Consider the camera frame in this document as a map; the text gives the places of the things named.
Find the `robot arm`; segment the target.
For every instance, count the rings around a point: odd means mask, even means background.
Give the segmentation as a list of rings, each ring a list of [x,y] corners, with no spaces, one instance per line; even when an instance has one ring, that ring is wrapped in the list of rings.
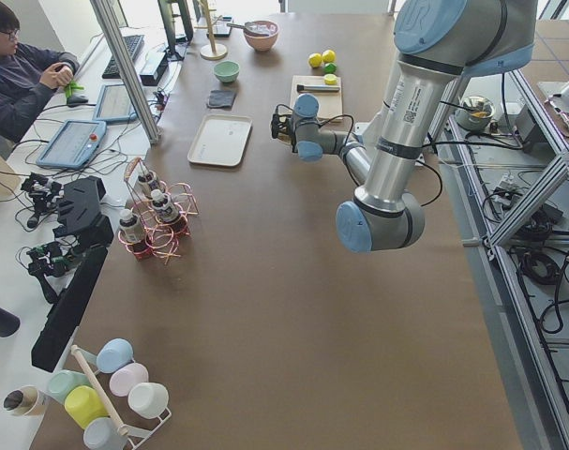
[[[319,102],[300,95],[289,114],[273,113],[271,134],[287,135],[303,161],[337,155],[358,187],[336,214],[340,242],[354,252],[405,248],[425,228],[406,189],[447,85],[522,68],[532,58],[534,1],[408,1],[394,27],[397,58],[385,104],[357,142],[326,131]]]

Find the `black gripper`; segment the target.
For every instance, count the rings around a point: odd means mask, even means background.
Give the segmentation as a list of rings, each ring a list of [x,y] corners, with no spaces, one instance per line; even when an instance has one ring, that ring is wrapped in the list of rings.
[[[295,145],[294,132],[292,131],[291,118],[280,116],[277,123],[277,139],[288,145]]]

